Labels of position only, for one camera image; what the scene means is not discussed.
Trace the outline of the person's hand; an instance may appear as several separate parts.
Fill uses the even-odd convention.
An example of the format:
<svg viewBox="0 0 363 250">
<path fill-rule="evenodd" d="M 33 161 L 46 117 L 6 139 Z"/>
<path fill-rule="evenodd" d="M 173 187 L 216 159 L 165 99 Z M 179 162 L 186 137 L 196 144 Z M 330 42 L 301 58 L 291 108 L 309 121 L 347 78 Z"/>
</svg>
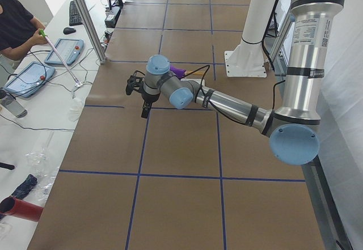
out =
<svg viewBox="0 0 363 250">
<path fill-rule="evenodd" d="M 32 45 L 44 45 L 47 44 L 46 38 L 38 32 L 35 32 L 31 37 Z"/>
</svg>

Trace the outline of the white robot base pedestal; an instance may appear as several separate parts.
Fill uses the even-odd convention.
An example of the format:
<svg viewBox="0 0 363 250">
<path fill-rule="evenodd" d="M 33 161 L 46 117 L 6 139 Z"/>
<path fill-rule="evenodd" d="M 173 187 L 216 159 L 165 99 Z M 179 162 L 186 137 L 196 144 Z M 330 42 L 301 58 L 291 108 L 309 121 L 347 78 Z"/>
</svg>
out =
<svg viewBox="0 0 363 250">
<path fill-rule="evenodd" d="M 277 0 L 251 0 L 239 45 L 225 52 L 228 77 L 265 78 L 263 38 Z"/>
</svg>

